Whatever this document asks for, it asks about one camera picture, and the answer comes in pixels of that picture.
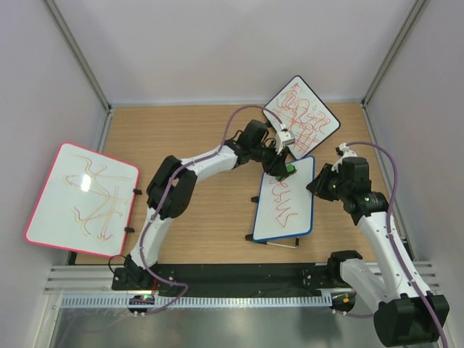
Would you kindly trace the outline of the green whiteboard eraser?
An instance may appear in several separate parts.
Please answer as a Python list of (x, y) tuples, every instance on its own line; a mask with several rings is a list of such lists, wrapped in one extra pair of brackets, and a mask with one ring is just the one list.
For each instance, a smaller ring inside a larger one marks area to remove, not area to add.
[(286, 166), (286, 169), (282, 170), (275, 178), (277, 179), (277, 181), (281, 182), (281, 181), (284, 181), (289, 176), (295, 174), (296, 172), (297, 172), (297, 169), (295, 168), (295, 166), (293, 166), (292, 164), (289, 164)]

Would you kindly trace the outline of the blue framed whiteboard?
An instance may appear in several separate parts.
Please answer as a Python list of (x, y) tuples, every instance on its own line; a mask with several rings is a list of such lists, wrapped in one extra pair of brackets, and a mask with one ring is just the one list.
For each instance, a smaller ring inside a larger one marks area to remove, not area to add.
[(282, 181), (262, 176), (260, 193), (252, 198), (257, 209), (246, 241), (274, 244), (278, 239), (294, 238), (299, 246), (299, 238), (312, 232), (314, 197), (306, 186), (315, 178), (315, 158), (298, 159), (287, 166), (296, 172)]

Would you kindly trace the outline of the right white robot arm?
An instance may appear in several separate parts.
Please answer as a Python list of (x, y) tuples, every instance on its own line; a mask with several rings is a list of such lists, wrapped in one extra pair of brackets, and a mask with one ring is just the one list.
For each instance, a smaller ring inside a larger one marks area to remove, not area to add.
[(366, 303), (381, 343), (385, 347), (436, 341), (445, 345), (449, 303), (444, 295), (432, 292), (410, 259), (386, 197), (371, 189), (367, 160), (351, 155), (334, 165), (326, 163), (306, 188), (317, 198), (342, 202), (376, 256), (379, 274), (354, 250), (333, 252), (326, 277), (336, 287), (349, 284)]

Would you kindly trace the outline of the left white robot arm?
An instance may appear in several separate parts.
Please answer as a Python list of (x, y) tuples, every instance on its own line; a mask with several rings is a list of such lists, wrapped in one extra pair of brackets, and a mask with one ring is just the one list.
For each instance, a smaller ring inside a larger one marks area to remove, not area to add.
[(262, 165), (264, 173), (283, 180), (289, 176), (286, 158), (294, 134), (283, 124), (278, 126), (269, 144), (268, 126), (251, 120), (209, 152), (199, 156), (178, 159), (166, 157), (146, 189), (146, 219), (136, 246), (125, 257), (125, 281), (138, 290), (152, 285), (154, 274), (150, 269), (158, 261), (162, 242), (174, 221), (188, 207), (194, 188), (199, 182), (218, 173), (233, 170), (250, 161)]

